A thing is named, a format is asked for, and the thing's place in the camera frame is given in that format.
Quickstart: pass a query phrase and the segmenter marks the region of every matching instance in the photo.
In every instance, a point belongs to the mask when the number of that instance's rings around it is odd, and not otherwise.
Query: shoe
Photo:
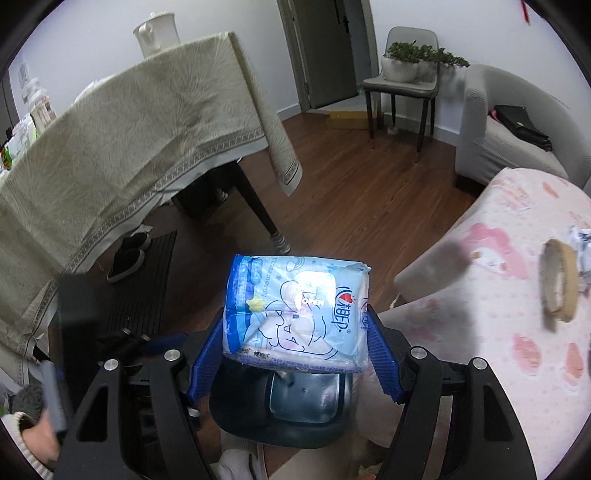
[[[144,263],[145,253],[139,248],[118,250],[113,260],[113,267],[107,274],[107,282],[115,283],[137,272]]]
[[[132,248],[139,248],[146,250],[150,246],[150,236],[146,232],[139,232],[130,237],[124,238],[119,250],[131,250]]]

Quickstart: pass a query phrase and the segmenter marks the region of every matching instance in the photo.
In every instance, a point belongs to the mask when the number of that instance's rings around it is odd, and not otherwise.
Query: metal screw
[[[181,352],[179,352],[178,350],[169,350],[164,354],[164,359],[168,360],[169,362],[174,362],[179,358],[181,358]]]
[[[416,346],[415,348],[410,350],[410,354],[414,358],[420,360],[420,359],[425,358],[427,356],[427,351],[423,347]]]
[[[486,360],[483,358],[475,358],[472,360],[472,365],[474,365],[474,368],[477,368],[478,370],[484,370],[486,367],[488,367]]]
[[[117,360],[115,360],[114,358],[112,358],[111,360],[107,360],[105,362],[105,364],[103,365],[103,367],[105,367],[105,370],[107,370],[109,372],[116,370],[118,366],[119,366],[119,362]]]

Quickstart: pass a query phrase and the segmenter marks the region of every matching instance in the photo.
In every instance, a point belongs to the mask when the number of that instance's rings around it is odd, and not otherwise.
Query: wooden floor
[[[451,145],[426,139],[415,164],[416,135],[382,131],[371,148],[367,131],[329,130],[325,119],[301,114],[285,121],[304,171],[291,197],[275,182],[266,153],[245,158],[241,166],[291,243],[291,254],[365,262],[372,267],[370,302],[381,312],[394,297],[396,274],[439,240],[475,198],[454,186]],[[236,191],[203,218],[163,206],[144,223],[154,226],[154,236],[178,230],[163,319],[168,332],[209,324],[223,305],[236,253],[272,254],[266,230]],[[105,296],[102,305],[108,305],[111,287],[99,279],[112,255],[111,249],[89,273]],[[208,435],[216,436],[215,426],[200,433],[214,459],[219,444],[208,442]],[[269,455],[269,473],[285,455]]]

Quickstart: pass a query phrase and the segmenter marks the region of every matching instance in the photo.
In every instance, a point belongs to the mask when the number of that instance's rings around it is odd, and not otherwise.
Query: package of wipes
[[[224,354],[262,368],[361,372],[368,361],[369,271],[343,260],[237,255]]]

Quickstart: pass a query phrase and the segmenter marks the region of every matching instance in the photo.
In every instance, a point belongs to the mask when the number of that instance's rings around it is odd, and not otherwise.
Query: black bag
[[[520,140],[540,147],[547,152],[552,151],[552,143],[548,135],[540,132],[533,123],[524,106],[495,105],[496,117],[509,131]]]

